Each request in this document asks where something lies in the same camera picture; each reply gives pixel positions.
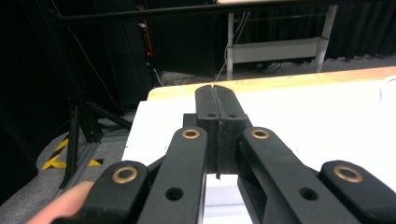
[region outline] black tripod leg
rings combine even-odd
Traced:
[[[60,189],[64,189],[77,170],[79,137],[79,110],[75,106],[70,110],[69,143],[67,145],[66,170]]]
[[[91,102],[87,102],[87,105],[96,113],[98,113],[99,115],[110,119],[111,121],[115,122],[116,124],[118,124],[119,126],[121,126],[122,128],[131,131],[132,128],[132,123],[126,119],[120,118],[120,116],[102,108],[99,105],[95,105]]]

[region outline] yellow and black tape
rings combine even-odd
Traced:
[[[55,151],[52,153],[52,155],[49,157],[49,159],[46,161],[43,168],[41,168],[41,169],[47,170],[47,169],[51,169],[51,168],[57,168],[57,169],[66,168],[65,161],[57,161],[57,160],[58,160],[59,155],[66,148],[68,143],[69,143],[69,135],[67,135],[64,138],[64,140],[56,147]],[[89,166],[100,166],[100,165],[103,165],[103,162],[104,162],[104,159],[91,160]]]

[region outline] hand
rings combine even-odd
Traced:
[[[73,216],[84,204],[93,182],[84,181],[62,194],[47,205],[27,224],[50,224],[57,217]]]

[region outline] metal frame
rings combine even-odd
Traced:
[[[233,13],[228,15],[227,80],[233,79],[233,64],[279,59],[314,57],[316,72],[321,71],[329,44],[337,6],[329,6],[321,37],[272,41],[254,44],[233,44]]]
[[[194,7],[168,7],[143,11],[124,11],[118,13],[101,13],[52,18],[51,21],[61,25],[99,24],[103,22],[134,21],[139,19],[160,19],[163,17],[193,16],[198,14],[230,13],[238,11],[257,11],[267,8],[293,6],[331,6],[347,3],[361,3],[361,0],[265,0],[250,3],[228,5],[205,5]]]
[[[72,176],[75,174],[78,166],[78,138],[79,138],[79,118],[80,113],[78,106],[70,109],[69,123],[69,142],[67,144],[66,170],[64,180],[60,186],[61,189],[66,187]]]

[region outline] wooden table edge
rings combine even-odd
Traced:
[[[208,84],[224,86],[232,89],[235,92],[246,92],[381,80],[390,76],[396,76],[396,66],[329,73],[314,73],[286,77],[261,77],[232,81],[208,82],[156,88],[149,92],[148,100],[168,99],[194,94],[197,88]]]

